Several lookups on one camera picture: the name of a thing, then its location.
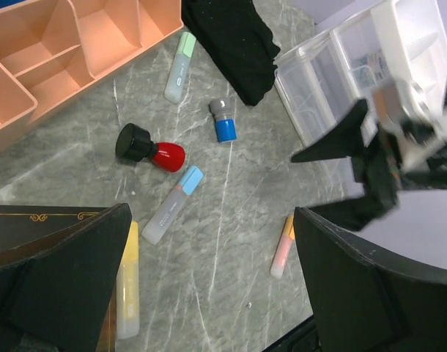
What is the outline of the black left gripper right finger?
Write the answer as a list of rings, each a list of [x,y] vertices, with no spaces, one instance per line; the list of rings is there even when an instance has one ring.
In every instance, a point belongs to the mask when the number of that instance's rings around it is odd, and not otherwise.
[[[447,270],[365,240],[306,208],[295,240],[323,351],[447,351]]]

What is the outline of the blue document folder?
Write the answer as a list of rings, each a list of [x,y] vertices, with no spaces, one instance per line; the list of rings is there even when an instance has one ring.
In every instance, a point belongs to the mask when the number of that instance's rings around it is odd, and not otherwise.
[[[0,0],[0,8],[8,7],[13,4],[17,4],[19,2],[22,2],[23,0]]]

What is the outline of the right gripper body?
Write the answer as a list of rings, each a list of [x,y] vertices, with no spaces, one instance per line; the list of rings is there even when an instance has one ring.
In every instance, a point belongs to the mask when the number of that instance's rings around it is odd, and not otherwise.
[[[447,80],[433,109],[416,82],[388,78],[372,92],[377,132],[404,190],[447,189]]]

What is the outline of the white plastic drawer unit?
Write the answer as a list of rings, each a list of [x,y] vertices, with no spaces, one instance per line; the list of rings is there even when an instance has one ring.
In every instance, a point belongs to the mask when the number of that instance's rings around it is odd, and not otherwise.
[[[308,146],[391,76],[417,83],[428,107],[440,111],[447,36],[436,1],[382,1],[295,46],[276,64],[276,88]]]

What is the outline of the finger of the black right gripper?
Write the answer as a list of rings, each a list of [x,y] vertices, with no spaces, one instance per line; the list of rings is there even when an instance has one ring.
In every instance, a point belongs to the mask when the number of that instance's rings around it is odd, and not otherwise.
[[[357,100],[344,118],[321,139],[295,153],[292,163],[362,156],[366,149],[361,127],[369,113],[368,101]]]
[[[364,194],[311,206],[309,209],[336,226],[358,232],[372,221],[386,216],[396,207],[397,202],[397,193]]]

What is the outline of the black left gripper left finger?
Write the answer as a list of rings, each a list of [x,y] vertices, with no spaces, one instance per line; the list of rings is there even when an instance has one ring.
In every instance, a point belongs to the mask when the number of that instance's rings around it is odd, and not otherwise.
[[[9,326],[59,351],[113,351],[116,279],[132,220],[119,203],[0,252],[0,273],[20,274],[0,310]]]

